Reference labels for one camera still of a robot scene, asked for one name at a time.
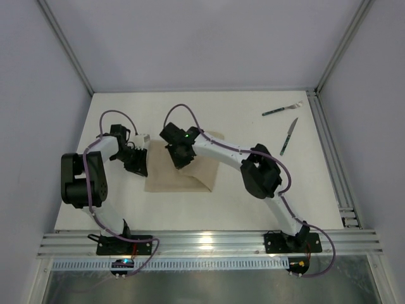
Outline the right aluminium frame post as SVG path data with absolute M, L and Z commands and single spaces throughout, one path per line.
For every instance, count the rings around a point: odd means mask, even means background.
M 355 38 L 360 26 L 367 17 L 369 11 L 371 10 L 374 0 L 362 0 L 356 9 L 353 17 L 351 18 L 347 28 L 344 31 L 343 36 L 341 37 L 335 51 L 333 52 L 332 57 L 328 61 L 319 81 L 315 88 L 315 92 L 319 94 L 325 85 L 327 84 L 329 78 L 333 74 L 334 70 L 337 68 L 337 65 L 345 55 L 347 49 L 351 45 L 351 42 Z

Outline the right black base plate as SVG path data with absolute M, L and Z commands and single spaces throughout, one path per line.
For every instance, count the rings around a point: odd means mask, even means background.
M 321 253 L 320 237 L 303 227 L 295 236 L 268 231 L 263 235 L 266 253 Z

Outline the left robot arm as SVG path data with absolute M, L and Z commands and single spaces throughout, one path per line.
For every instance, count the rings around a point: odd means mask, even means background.
M 132 174 L 147 177 L 150 135 L 136 133 L 115 124 L 102 133 L 82 154 L 67 153 L 61 157 L 61 198 L 67 205 L 82 210 L 99 227 L 101 235 L 129 241 L 134 237 L 125 219 L 108 201 L 108 180 L 104 164 L 122 162 Z

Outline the aluminium frame post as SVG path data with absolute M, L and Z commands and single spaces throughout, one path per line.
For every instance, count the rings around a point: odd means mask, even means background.
M 93 96 L 95 91 L 94 91 L 92 85 L 90 84 L 90 81 L 89 81 L 88 77 L 86 76 L 82 65 L 80 64 L 80 62 L 77 58 L 77 55 L 75 54 L 73 48 L 71 47 L 65 33 L 63 32 L 62 27 L 59 24 L 55 14 L 53 13 L 48 1 L 36 0 L 35 2 L 38 5 L 43 17 L 45 18 L 45 21 L 50 26 L 53 34 L 55 35 L 56 39 L 58 40 L 58 43 L 60 44 L 68 61 L 72 65 L 79 80 L 81 81 L 83 86 L 86 88 L 86 91 L 88 92 L 88 94 L 90 96 Z
M 360 26 L 367 17 L 369 11 L 371 10 L 374 0 L 362 0 L 356 9 L 353 17 L 351 18 L 347 28 L 344 31 L 343 36 L 341 37 L 335 51 L 333 52 L 332 57 L 328 61 L 319 81 L 315 88 L 315 92 L 319 94 L 325 85 L 327 84 L 329 78 L 333 74 L 334 70 L 337 68 L 337 65 L 345 55 L 347 49 L 351 45 L 351 42 L 355 38 Z

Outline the left aluminium frame post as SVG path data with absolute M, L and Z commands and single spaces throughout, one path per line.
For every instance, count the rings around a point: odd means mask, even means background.
M 77 58 L 77 55 L 75 54 L 73 48 L 71 47 L 65 33 L 63 32 L 62 27 L 59 24 L 55 14 L 53 13 L 48 1 L 36 0 L 35 2 L 38 5 L 43 17 L 45 18 L 45 21 L 50 26 L 53 34 L 55 35 L 56 39 L 58 40 L 58 43 L 60 44 L 68 61 L 72 65 L 79 80 L 81 81 L 83 86 L 86 88 L 86 91 L 88 92 L 88 94 L 90 96 L 93 96 L 95 91 L 94 91 L 92 85 L 90 84 L 90 81 L 89 81 L 88 77 L 86 76 L 82 65 L 80 64 L 80 62 Z

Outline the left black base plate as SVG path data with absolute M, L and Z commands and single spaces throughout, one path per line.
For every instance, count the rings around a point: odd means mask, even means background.
M 117 237 L 97 236 L 89 234 L 88 238 L 97 243 L 96 255 L 130 255 L 130 256 L 150 256 L 152 253 L 151 235 L 132 235 L 130 238 L 134 242 L 122 241 Z

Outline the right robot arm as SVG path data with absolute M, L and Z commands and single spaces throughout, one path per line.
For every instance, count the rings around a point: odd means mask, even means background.
M 188 130 L 168 123 L 160 132 L 166 141 L 171 160 L 177 169 L 189 165 L 195 157 L 207 157 L 226 164 L 242 176 L 245 190 L 263 200 L 277 219 L 280 234 L 291 252 L 303 250 L 307 243 L 309 227 L 284 201 L 280 165 L 267 148 L 257 144 L 253 148 L 231 145 L 215 136 L 190 127 Z

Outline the beige cloth napkin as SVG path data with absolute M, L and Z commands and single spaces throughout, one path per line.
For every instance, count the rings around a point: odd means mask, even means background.
M 216 182 L 219 162 L 196 156 L 184 168 L 176 169 L 166 143 L 152 140 L 147 153 L 144 190 L 150 193 L 210 193 Z

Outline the left controller board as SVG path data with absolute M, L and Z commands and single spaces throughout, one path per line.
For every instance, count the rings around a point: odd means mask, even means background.
M 135 270 L 134 260 L 131 258 L 122 258 L 111 263 L 110 272 L 115 277 L 125 277 Z

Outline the aluminium rail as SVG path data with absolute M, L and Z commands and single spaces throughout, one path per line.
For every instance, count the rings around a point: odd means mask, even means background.
M 96 256 L 97 243 L 88 238 L 93 231 L 62 231 L 45 234 L 37 258 L 79 258 Z M 264 257 L 276 256 L 274 233 L 265 231 L 147 231 L 159 239 L 153 246 L 163 257 Z M 383 253 L 382 245 L 373 230 L 342 229 L 318 235 L 306 253 L 331 255 L 367 255 Z
M 321 100 L 316 91 L 306 91 L 306 95 L 315 121 L 343 226 L 346 229 L 362 229 L 360 217 L 354 204 L 354 196 L 349 189 L 349 183 L 333 141 Z

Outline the right controller board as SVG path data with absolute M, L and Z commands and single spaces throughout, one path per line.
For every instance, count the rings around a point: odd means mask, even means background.
M 310 262 L 302 257 L 289 258 L 287 272 L 292 276 L 303 276 L 309 269 Z

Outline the controller board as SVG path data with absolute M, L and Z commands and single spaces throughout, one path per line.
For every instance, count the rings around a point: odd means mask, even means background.
M 289 258 L 287 272 L 292 276 L 303 276 L 309 269 L 310 262 L 302 257 Z
M 131 258 L 122 258 L 111 263 L 110 272 L 115 277 L 125 277 L 135 270 L 134 260 Z

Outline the green handled knife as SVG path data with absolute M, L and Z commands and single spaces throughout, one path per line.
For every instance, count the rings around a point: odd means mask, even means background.
M 295 126 L 296 126 L 296 124 L 297 124 L 298 119 L 299 119 L 298 117 L 294 119 L 294 121 L 291 123 L 291 125 L 290 125 L 290 127 L 289 127 L 289 129 L 288 129 L 288 131 L 287 131 L 287 137 L 285 138 L 285 141 L 284 141 L 284 143 L 283 143 L 282 149 L 281 149 L 281 151 L 280 151 L 280 156 L 283 156 L 284 153 L 285 153 L 285 150 L 287 149 L 287 146 L 288 146 L 288 144 L 289 144 L 291 135 L 292 135 L 292 133 L 293 133 L 293 131 L 294 131 L 294 129 L 295 129 Z

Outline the aluminium right side rail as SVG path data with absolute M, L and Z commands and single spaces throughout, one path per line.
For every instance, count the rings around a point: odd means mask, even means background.
M 346 229 L 362 229 L 360 217 L 354 204 L 354 196 L 349 189 L 349 183 L 333 141 L 321 100 L 316 91 L 306 91 L 306 95 L 315 121 L 343 226 Z

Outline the green handled fork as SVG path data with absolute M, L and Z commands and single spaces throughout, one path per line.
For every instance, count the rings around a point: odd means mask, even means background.
M 283 106 L 281 108 L 266 111 L 266 112 L 262 113 L 261 116 L 265 117 L 265 116 L 272 115 L 272 114 L 275 114 L 275 113 L 279 113 L 279 112 L 285 111 L 285 110 L 295 110 L 296 108 L 300 108 L 302 105 L 303 105 L 303 101 L 299 101 L 299 102 L 294 103 L 294 104 L 289 105 L 289 106 Z

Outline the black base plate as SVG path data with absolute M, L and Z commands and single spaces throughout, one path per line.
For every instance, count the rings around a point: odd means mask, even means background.
M 295 236 L 268 231 L 263 235 L 266 253 L 321 253 L 320 237 L 303 227 Z
M 132 235 L 130 238 L 134 242 L 122 241 L 117 237 L 97 236 L 89 234 L 88 238 L 97 243 L 96 255 L 130 255 L 130 256 L 150 256 L 152 253 L 151 235 Z

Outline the aluminium front rail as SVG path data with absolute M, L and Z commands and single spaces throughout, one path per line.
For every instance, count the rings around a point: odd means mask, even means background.
M 79 258 L 96 256 L 97 243 L 88 238 L 93 231 L 62 231 L 45 234 L 37 258 Z M 163 257 L 264 257 L 276 256 L 274 233 L 265 231 L 147 231 L 159 239 L 153 246 Z M 383 253 L 382 245 L 373 230 L 342 229 L 318 235 L 306 253 L 331 255 L 367 255 Z

